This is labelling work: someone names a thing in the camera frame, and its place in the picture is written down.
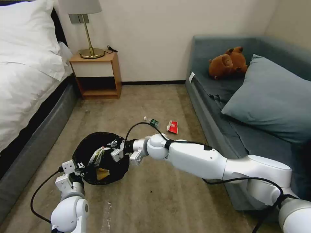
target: beige carpet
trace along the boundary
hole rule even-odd
[[[50,232],[50,226],[30,211],[36,188],[71,158],[85,136],[106,131],[125,137],[130,126],[144,116],[159,120],[162,132],[169,120],[177,120],[179,133],[168,134],[172,139],[206,142],[184,85],[124,86],[119,100],[79,101],[0,232]],[[130,139],[155,133],[148,126],[138,126]],[[35,200],[35,209],[48,218],[60,198],[54,181],[50,180]],[[85,190],[90,204],[88,233],[250,233],[256,224],[256,219],[233,209],[223,185],[207,186],[200,178],[149,157],[140,166],[130,167],[122,180],[107,186],[86,184]],[[280,229],[277,224],[264,224],[259,232]]]

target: gray sofa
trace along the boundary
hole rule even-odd
[[[244,47],[247,64],[255,53],[311,81],[311,54],[299,47],[268,37],[194,36],[186,87],[206,139],[210,146],[230,159],[255,154],[289,165],[293,169],[292,190],[300,198],[311,201],[311,172],[306,166],[311,155],[310,144],[291,144],[221,114],[226,101],[220,101],[218,93],[228,101],[244,78],[213,80],[208,76],[208,60],[237,46]],[[188,77],[191,72],[196,76],[190,83]],[[247,193],[246,182],[227,183],[225,187],[236,210],[261,210],[265,207]]]

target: white bedsheet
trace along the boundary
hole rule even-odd
[[[69,49],[61,44],[61,56],[68,63]],[[72,73],[64,66],[59,81],[21,63],[0,62],[0,151],[6,148],[25,128],[40,105]]]

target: bottle label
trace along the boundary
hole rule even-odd
[[[152,126],[154,126],[154,127],[157,127],[157,126],[158,126],[158,122],[157,122],[155,119],[152,119],[152,120],[150,121],[150,124],[151,124]]]

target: wooden nightstand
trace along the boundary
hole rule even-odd
[[[79,53],[70,65],[83,99],[119,99],[121,74],[117,53],[106,53],[97,59],[81,58]]]

